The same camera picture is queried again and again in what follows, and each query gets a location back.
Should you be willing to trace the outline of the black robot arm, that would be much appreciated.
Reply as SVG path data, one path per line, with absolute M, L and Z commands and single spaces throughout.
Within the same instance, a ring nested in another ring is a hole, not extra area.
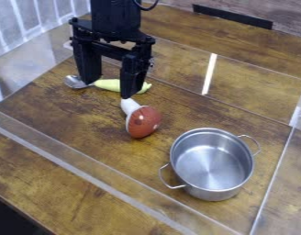
M 78 76 L 85 85 L 102 75 L 101 57 L 123 63 L 120 94 L 131 98 L 143 90 L 144 78 L 152 64 L 152 46 L 156 39 L 140 31 L 141 0 L 90 0 L 90 20 L 73 17 L 70 46 Z

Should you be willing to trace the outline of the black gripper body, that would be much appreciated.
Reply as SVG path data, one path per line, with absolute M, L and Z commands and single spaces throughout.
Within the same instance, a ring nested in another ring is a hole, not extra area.
M 94 28 L 94 21 L 73 17 L 68 23 L 72 26 L 72 42 L 74 59 L 82 57 L 82 48 L 86 50 L 86 57 L 93 60 L 96 55 L 106 56 L 121 61 L 123 57 L 133 53 L 141 60 L 151 61 L 152 46 L 156 40 L 143 33 L 137 28 L 127 30 L 112 29 L 106 24 L 106 29 Z

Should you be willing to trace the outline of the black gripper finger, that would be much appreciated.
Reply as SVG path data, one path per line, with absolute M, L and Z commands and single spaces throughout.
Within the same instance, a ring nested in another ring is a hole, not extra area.
M 90 84 L 101 77 L 101 55 L 96 53 L 90 43 L 73 40 L 72 47 L 81 81 Z
M 120 95 L 124 99 L 143 90 L 149 65 L 149 60 L 139 58 L 135 54 L 124 56 L 120 70 Z

